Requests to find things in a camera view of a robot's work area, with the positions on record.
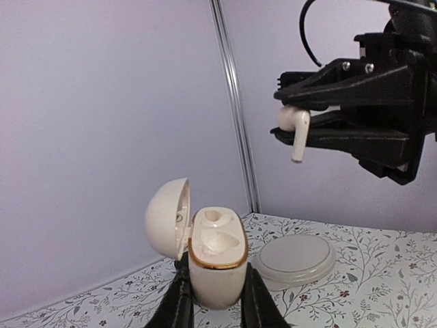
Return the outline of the white earbud case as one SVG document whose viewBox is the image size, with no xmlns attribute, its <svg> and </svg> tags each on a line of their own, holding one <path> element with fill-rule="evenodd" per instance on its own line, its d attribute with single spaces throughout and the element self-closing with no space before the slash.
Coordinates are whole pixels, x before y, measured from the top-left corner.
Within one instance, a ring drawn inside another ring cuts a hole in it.
<svg viewBox="0 0 437 328">
<path fill-rule="evenodd" d="M 145 232 L 159 254 L 181 260 L 188 254 L 191 286 L 198 304 L 223 310 L 242 294 L 249 244 L 239 215 L 230 208 L 210 206 L 191 214 L 188 178 L 165 183 L 145 212 Z"/>
</svg>

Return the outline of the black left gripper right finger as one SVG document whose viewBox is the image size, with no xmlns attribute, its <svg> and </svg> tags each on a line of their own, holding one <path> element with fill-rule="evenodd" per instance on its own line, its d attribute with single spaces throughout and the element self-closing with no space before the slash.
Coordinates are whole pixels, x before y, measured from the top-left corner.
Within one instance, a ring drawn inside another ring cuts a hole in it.
<svg viewBox="0 0 437 328">
<path fill-rule="evenodd" d="M 290 327 L 273 301 L 261 275 L 250 264 L 246 268 L 241 294 L 240 326 L 247 328 Z"/>
</svg>

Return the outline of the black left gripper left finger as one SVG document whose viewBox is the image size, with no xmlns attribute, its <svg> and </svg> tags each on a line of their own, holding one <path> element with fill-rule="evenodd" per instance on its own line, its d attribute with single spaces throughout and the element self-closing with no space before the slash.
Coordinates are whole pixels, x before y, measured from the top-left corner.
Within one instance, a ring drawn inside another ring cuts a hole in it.
<svg viewBox="0 0 437 328">
<path fill-rule="evenodd" d="M 194 327 L 193 292 L 188 268 L 178 270 L 145 328 Z"/>
</svg>

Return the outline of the white earbud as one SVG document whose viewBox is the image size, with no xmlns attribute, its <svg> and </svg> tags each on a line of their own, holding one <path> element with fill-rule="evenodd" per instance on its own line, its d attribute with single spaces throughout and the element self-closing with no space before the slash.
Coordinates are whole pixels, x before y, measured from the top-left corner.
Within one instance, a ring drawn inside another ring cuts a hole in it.
<svg viewBox="0 0 437 328">
<path fill-rule="evenodd" d="M 279 128 L 285 132 L 294 132 L 293 151 L 291 160 L 294 163 L 301 163 L 304 157 L 311 113 L 306 109 L 293 106 L 284 106 L 279 110 Z"/>
</svg>

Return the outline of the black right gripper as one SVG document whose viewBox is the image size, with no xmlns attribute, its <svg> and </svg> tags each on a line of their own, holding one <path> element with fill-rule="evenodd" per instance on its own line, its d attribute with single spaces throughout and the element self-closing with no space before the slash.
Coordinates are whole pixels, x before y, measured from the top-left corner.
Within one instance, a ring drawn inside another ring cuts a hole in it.
<svg viewBox="0 0 437 328">
<path fill-rule="evenodd" d="M 425 136 L 436 132 L 436 19 L 398 4 L 389 14 L 382 33 L 355 37 L 361 60 L 336 59 L 274 99 L 315 111 L 357 106 L 356 117 L 313 116 L 306 146 L 351 154 L 376 176 L 406 185 L 417 176 Z"/>
</svg>

